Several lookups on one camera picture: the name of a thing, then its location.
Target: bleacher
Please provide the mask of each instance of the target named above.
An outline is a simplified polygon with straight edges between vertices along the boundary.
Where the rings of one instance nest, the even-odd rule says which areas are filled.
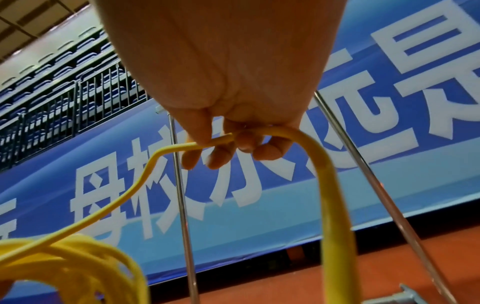
[[[0,85],[0,172],[148,99],[102,29]]]

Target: blue banner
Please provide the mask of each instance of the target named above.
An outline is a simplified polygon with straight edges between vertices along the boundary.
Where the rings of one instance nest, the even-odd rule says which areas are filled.
[[[479,21],[479,0],[347,6],[318,89],[405,214],[480,197]],[[1,174],[2,239],[41,237],[119,197],[149,156],[171,144],[167,114],[156,105],[146,102]],[[214,136],[221,126],[214,120]],[[338,168],[355,228],[388,221],[314,101],[300,128]],[[218,171],[202,160],[182,172],[197,271],[320,238],[318,189],[300,147],[270,162],[237,151]],[[83,233],[132,256],[156,283],[185,274],[178,213],[169,155],[131,200]],[[53,303],[51,291],[21,282],[5,303]]]

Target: white wall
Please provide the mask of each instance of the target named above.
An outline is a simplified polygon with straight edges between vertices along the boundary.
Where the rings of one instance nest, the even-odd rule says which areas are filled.
[[[89,6],[2,63],[0,84],[10,77],[21,77],[19,72],[28,66],[41,65],[38,62],[39,59],[49,53],[56,54],[59,52],[58,48],[70,40],[78,41],[79,34],[91,27],[101,28],[102,26],[95,10]]]

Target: yellow cord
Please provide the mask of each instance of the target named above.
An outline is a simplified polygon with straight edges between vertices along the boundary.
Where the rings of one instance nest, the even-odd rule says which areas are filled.
[[[299,130],[265,127],[251,131],[291,139],[300,144],[312,160],[320,189],[325,301],[328,304],[360,304],[355,239],[337,174],[327,153],[314,139]],[[232,134],[227,134],[212,139],[205,146],[186,143],[161,148],[151,156],[140,179],[101,210],[38,240],[0,241],[0,296],[5,284],[16,280],[35,280],[55,287],[65,304],[99,303],[96,293],[103,294],[106,303],[150,303],[147,281],[130,257],[115,247],[74,233],[129,200],[146,182],[161,156],[217,146],[233,139]],[[119,267],[120,263],[129,273]]]

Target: metal stand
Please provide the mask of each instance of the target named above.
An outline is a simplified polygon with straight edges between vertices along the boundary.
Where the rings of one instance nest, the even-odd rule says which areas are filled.
[[[391,296],[364,301],[362,304],[427,304],[422,297],[413,289],[401,284],[403,292]]]
[[[171,143],[176,144],[177,133],[175,131],[175,120],[170,114],[168,115],[168,120],[170,122]],[[192,244],[190,242],[187,208],[185,206],[182,171],[180,169],[179,154],[177,152],[173,154],[173,165],[175,166],[176,194],[178,197],[178,208],[180,212],[181,235],[183,239],[183,250],[185,252],[186,275],[188,279],[188,290],[190,292],[190,302],[192,304],[200,304],[197,276],[195,274],[194,255],[192,252]]]
[[[321,111],[326,116],[328,122],[331,124],[335,132],[338,134],[343,144],[345,145],[346,149],[348,150],[350,155],[353,157],[356,164],[358,165],[360,170],[363,172],[366,179],[370,183],[371,187],[373,188],[378,198],[384,205],[385,209],[387,209],[393,221],[395,222],[397,227],[400,229],[401,233],[403,234],[403,237],[412,247],[415,254],[417,254],[417,256],[420,258],[422,264],[426,268],[427,272],[430,274],[431,280],[433,284],[436,286],[439,293],[445,298],[445,300],[449,304],[458,304],[454,295],[450,291],[451,288],[449,287],[447,280],[445,279],[444,275],[439,271],[435,263],[432,261],[429,254],[425,251],[419,236],[415,233],[415,230],[412,228],[412,226],[410,226],[409,222],[405,219],[403,214],[395,205],[394,201],[389,196],[387,191],[383,188],[382,184],[380,184],[379,180],[373,173],[372,169],[364,160],[359,150],[357,149],[357,147],[355,146],[351,138],[348,136],[345,129],[339,123],[339,121],[335,117],[335,114],[332,112],[332,110],[326,103],[325,99],[323,99],[323,97],[318,91],[315,91],[314,97]]]

